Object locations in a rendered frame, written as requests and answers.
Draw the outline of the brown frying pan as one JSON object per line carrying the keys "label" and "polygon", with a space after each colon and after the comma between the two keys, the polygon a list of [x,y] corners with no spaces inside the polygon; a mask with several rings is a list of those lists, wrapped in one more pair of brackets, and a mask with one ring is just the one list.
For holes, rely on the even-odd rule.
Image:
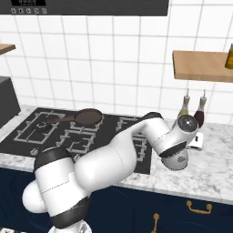
{"label": "brown frying pan", "polygon": [[77,111],[73,116],[66,116],[48,120],[48,124],[58,122],[76,122],[82,126],[89,127],[98,124],[102,119],[102,113],[95,108],[85,108]]}

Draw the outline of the small wooden wall shelf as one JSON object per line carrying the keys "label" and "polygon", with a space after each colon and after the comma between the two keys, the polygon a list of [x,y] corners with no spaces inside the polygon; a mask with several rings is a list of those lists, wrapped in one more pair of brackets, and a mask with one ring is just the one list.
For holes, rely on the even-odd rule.
{"label": "small wooden wall shelf", "polygon": [[15,50],[15,45],[13,44],[0,44],[0,55],[3,55],[7,52]]}

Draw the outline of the dark red vinegar bottle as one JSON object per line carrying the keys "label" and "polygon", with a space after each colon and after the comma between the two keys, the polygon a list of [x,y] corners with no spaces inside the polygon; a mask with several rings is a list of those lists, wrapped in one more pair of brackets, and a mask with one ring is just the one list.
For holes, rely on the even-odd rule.
{"label": "dark red vinegar bottle", "polygon": [[199,99],[198,110],[194,115],[194,118],[198,122],[198,127],[202,127],[204,124],[204,119],[205,119],[204,108],[206,102],[207,102],[206,93],[203,93],[203,96]]}

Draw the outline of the navy drawer front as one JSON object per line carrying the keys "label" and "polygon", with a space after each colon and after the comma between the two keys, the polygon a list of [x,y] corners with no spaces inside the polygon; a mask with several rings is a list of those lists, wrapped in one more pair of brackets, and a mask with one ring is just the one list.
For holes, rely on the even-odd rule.
{"label": "navy drawer front", "polygon": [[[212,205],[210,215],[189,211],[186,202],[192,201],[192,208],[206,209]],[[167,197],[167,212],[170,219],[163,227],[164,233],[233,233],[233,206],[198,200],[194,198]]]}

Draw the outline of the olive oil bottle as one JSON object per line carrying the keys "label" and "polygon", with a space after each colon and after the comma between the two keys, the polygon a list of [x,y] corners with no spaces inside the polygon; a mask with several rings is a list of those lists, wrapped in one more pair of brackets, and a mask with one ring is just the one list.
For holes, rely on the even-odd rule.
{"label": "olive oil bottle", "polygon": [[188,104],[189,104],[190,96],[189,96],[189,90],[187,90],[187,93],[183,97],[183,105],[178,113],[178,117],[181,117],[183,115],[188,114]]}

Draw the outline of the dark range hood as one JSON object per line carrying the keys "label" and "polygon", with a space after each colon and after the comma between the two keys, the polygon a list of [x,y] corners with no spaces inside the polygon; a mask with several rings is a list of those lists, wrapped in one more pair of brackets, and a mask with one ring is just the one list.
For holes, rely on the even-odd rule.
{"label": "dark range hood", "polygon": [[0,15],[167,16],[169,0],[0,0]]}

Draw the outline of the navy cupboard door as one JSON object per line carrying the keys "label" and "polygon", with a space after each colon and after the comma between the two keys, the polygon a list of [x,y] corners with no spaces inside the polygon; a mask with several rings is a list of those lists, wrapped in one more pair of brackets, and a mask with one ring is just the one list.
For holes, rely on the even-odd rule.
{"label": "navy cupboard door", "polygon": [[164,205],[161,194],[109,187],[91,195],[87,223],[92,233],[151,233],[153,215]]}

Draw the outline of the dark grey box appliance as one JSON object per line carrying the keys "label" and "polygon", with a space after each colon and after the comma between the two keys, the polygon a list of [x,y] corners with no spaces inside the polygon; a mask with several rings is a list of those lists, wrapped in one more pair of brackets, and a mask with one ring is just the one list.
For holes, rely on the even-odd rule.
{"label": "dark grey box appliance", "polygon": [[0,76],[0,128],[7,124],[21,109],[9,76]]}

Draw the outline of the yellow bottle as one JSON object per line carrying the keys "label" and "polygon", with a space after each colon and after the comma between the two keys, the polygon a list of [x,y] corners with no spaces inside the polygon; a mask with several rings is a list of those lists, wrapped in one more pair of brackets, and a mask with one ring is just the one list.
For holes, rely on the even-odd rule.
{"label": "yellow bottle", "polygon": [[231,44],[230,49],[228,50],[225,68],[233,69],[233,43]]}

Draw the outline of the black gas hob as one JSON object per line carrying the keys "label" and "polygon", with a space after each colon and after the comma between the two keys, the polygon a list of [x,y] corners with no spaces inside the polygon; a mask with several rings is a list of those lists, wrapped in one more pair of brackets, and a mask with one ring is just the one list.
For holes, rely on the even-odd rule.
{"label": "black gas hob", "polygon": [[[138,121],[136,116],[104,114],[93,127],[84,127],[76,122],[46,124],[47,120],[73,114],[68,110],[39,107],[13,124],[4,126],[0,139],[0,167],[31,172],[35,157],[50,147],[65,147],[72,158],[76,154],[83,156],[108,144],[118,131]],[[32,156],[30,151],[35,147],[38,154]]]}

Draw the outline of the navy oven front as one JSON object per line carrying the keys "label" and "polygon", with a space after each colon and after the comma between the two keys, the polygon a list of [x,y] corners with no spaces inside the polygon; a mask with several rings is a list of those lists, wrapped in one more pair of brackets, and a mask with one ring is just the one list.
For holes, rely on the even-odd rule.
{"label": "navy oven front", "polygon": [[47,233],[52,227],[47,213],[34,214],[23,205],[23,191],[34,179],[33,173],[0,168],[0,229]]}

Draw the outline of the large wooden wall shelf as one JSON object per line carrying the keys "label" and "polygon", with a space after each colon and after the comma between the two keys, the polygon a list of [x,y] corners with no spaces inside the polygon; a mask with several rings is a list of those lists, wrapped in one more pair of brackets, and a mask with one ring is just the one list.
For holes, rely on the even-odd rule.
{"label": "large wooden wall shelf", "polygon": [[225,68],[227,53],[173,51],[175,79],[233,83],[233,69]]}

